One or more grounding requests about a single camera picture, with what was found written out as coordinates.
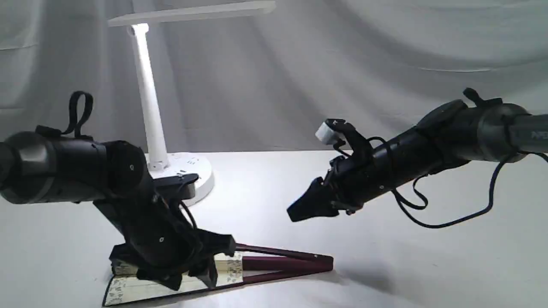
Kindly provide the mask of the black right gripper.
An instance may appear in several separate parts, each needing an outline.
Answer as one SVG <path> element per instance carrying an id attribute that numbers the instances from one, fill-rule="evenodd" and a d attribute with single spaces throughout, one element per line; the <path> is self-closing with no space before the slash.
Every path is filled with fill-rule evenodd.
<path id="1" fill-rule="evenodd" d="M 339 212 L 356 212 L 364 203 L 425 175 L 429 169 L 429 139 L 403 133 L 372 147 L 360 133 L 344 133 L 354 150 L 337 160 L 325 179 L 316 177 L 286 212 L 292 222 L 333 218 Z"/>

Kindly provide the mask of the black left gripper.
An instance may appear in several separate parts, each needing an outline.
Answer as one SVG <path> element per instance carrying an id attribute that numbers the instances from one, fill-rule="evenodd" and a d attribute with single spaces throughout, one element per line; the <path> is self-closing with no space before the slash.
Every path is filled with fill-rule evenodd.
<path id="1" fill-rule="evenodd" d="M 179 209 L 184 200 L 164 199 L 153 185 L 145 184 L 127 198 L 94 201 L 94 206 L 121 232 L 125 243 L 112 248 L 115 268 L 122 263 L 137 269 L 138 279 L 172 290 L 182 284 L 182 273 L 199 279 L 206 288 L 217 286 L 214 257 L 233 257 L 232 235 L 198 229 Z"/>

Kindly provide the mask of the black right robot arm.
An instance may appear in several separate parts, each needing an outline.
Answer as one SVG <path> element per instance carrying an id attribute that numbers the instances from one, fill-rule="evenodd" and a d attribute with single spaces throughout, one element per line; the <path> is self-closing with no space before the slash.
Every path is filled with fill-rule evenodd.
<path id="1" fill-rule="evenodd" d="M 411 221 L 425 228 L 447 228 L 488 213 L 494 205 L 496 180 L 505 164 L 528 155 L 547 160 L 547 115 L 530 114 L 501 98 L 482 99 L 472 88 L 466 88 L 463 94 L 474 107 L 461 99 L 452 100 L 388 141 L 379 136 L 366 138 L 344 119 L 323 121 L 316 138 L 332 146 L 339 156 L 330 161 L 327 174 L 315 178 L 287 208 L 290 220 L 332 218 L 340 212 L 352 215 L 388 192 Z M 415 190 L 423 205 L 413 204 L 399 193 L 399 187 L 416 185 L 422 178 L 473 160 L 497 164 L 485 208 L 442 224 L 427 224 L 413 217 L 410 209 L 426 209 L 429 201 Z"/>

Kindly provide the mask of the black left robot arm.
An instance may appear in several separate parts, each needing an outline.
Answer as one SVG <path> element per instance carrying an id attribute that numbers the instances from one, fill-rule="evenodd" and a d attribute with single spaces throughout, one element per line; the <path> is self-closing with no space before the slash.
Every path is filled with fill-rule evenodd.
<path id="1" fill-rule="evenodd" d="M 153 178 L 138 146 L 83 135 L 93 103 L 77 90 L 65 130 L 38 125 L 1 142 L 1 196 L 12 204 L 90 201 L 125 239 L 112 249 L 113 268 L 129 265 L 138 279 L 172 290 L 185 273 L 215 288 L 214 256 L 233 256 L 235 240 L 197 227 L 185 201 L 198 174 Z"/>

